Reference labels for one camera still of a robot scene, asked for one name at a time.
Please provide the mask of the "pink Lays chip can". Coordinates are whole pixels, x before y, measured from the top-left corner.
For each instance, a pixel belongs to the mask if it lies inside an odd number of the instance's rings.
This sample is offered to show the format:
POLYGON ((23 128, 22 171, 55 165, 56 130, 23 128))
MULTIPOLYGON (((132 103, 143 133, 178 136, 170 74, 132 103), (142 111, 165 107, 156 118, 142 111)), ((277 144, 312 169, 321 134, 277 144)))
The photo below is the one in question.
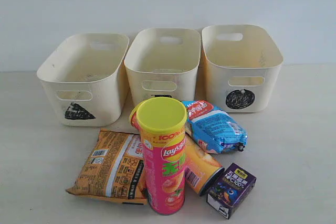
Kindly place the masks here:
POLYGON ((179 211, 185 200, 185 123, 178 100, 150 98, 135 112, 142 142, 149 204, 162 215, 179 211))

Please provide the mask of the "blue snack packet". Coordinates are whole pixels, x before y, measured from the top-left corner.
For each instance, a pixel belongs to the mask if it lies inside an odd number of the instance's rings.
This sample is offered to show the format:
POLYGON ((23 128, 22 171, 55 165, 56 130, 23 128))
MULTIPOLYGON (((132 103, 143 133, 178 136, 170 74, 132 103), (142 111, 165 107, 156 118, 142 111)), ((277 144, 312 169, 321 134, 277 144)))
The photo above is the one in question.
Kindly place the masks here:
POLYGON ((186 133, 205 152, 242 152, 247 132, 221 108, 205 100, 183 101, 187 110, 186 133))

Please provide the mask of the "yellow Lays chip can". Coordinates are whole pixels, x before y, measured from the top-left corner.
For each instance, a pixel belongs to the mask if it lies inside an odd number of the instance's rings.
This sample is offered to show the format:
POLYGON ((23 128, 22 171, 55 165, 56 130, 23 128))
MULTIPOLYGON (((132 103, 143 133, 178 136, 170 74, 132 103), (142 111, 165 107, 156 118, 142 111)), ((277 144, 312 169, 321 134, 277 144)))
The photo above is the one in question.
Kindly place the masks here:
MULTIPOLYGON (((139 130, 135 121, 136 106, 129 117, 133 127, 139 130)), ((203 195, 212 182, 223 173, 223 166, 198 147, 185 133, 185 185, 188 184, 198 195, 203 195)))

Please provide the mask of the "purple juice carton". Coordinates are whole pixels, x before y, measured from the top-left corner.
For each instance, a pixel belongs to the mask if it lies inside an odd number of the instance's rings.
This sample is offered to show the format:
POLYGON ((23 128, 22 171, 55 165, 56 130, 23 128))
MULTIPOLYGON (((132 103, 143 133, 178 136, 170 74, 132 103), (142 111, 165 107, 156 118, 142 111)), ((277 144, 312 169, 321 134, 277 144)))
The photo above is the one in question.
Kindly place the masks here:
POLYGON ((232 163, 207 192, 206 202, 226 219, 230 219, 254 188, 256 177, 232 163))

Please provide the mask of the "cream bin with square mark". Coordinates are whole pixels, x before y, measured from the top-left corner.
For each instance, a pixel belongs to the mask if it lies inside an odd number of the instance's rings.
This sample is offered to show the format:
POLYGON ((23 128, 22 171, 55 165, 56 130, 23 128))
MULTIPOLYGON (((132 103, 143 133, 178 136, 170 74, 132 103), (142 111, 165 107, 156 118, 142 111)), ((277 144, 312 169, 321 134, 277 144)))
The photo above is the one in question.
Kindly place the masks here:
POLYGON ((124 59, 134 105, 155 97, 193 100, 200 59, 201 35, 196 30, 140 31, 124 59))

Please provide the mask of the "cream bin with circle mark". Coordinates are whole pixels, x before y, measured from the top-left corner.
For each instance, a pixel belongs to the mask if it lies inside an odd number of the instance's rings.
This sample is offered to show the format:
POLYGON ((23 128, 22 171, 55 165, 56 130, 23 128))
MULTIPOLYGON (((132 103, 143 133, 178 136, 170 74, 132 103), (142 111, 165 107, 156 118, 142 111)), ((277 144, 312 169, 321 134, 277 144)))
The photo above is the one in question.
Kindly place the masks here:
POLYGON ((271 98, 283 56, 255 25, 202 29, 206 100, 229 113, 255 113, 271 98))

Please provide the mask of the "cream bin with triangle mark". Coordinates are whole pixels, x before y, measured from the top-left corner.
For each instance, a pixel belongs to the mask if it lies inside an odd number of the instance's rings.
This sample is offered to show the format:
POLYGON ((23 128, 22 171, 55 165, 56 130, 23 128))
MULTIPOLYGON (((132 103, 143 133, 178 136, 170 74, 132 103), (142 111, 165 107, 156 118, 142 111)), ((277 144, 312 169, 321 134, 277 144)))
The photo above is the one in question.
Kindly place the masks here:
POLYGON ((126 35, 77 34, 44 61, 37 77, 62 124, 103 127, 120 117, 129 92, 128 47, 126 35))

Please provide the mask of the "orange noodle packet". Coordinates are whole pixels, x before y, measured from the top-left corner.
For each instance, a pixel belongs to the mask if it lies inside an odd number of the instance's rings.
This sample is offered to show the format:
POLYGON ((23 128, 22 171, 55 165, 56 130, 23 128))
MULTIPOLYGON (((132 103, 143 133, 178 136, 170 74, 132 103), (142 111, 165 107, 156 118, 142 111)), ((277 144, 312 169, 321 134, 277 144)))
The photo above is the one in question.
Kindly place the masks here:
POLYGON ((94 149, 66 192, 120 204, 147 204, 140 136, 101 129, 94 149))

